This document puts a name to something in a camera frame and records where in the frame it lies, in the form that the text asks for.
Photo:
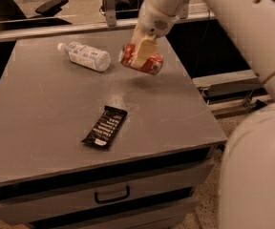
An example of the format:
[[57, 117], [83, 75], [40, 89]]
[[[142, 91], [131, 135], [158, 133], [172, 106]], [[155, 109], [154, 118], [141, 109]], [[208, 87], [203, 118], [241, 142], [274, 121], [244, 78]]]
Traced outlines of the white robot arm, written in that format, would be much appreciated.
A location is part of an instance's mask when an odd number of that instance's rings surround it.
[[[144, 0], [133, 35], [135, 66], [154, 51], [190, 0]], [[271, 104], [250, 114], [225, 145], [219, 186], [219, 229], [275, 229], [275, 3], [203, 0], [236, 46]]]

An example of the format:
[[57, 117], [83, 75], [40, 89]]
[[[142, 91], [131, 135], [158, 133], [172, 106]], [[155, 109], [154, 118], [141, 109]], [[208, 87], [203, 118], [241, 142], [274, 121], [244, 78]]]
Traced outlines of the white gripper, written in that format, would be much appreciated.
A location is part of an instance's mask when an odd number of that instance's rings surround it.
[[144, 0], [138, 13], [131, 42], [134, 44], [132, 66], [141, 68], [157, 48], [157, 39], [166, 35], [177, 22], [178, 1]]

